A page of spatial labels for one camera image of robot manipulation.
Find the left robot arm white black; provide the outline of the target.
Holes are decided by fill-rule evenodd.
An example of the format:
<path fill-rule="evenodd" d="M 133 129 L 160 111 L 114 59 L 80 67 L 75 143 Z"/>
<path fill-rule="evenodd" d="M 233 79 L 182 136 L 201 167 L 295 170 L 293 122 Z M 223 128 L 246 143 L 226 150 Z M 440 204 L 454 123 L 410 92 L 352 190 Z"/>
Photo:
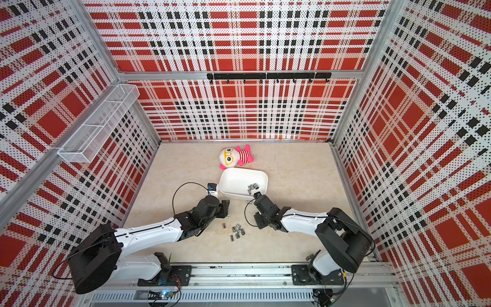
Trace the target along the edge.
<path fill-rule="evenodd" d="M 75 292 L 87 294 L 115 280 L 153 280 L 164 271 L 166 257 L 162 253 L 140 257 L 139 251 L 197 237 L 213 220 L 224 219 L 229 206 L 229 200 L 207 195 L 190 211 L 151 225 L 118 229 L 108 223 L 98 226 L 69 254 Z"/>

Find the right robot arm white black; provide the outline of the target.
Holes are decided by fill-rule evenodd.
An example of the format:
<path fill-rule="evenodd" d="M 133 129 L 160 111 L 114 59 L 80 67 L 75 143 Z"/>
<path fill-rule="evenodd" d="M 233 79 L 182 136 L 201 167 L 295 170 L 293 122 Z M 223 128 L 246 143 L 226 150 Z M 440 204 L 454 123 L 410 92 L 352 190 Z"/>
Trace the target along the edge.
<path fill-rule="evenodd" d="M 358 271 L 375 247 L 372 237 L 344 211 L 309 213 L 290 207 L 279 208 L 268 196 L 256 193 L 254 220 L 259 229 L 270 227 L 285 233 L 316 237 L 324 250 L 309 257 L 308 264 L 292 266 L 294 285 L 342 285 L 344 272 Z"/>

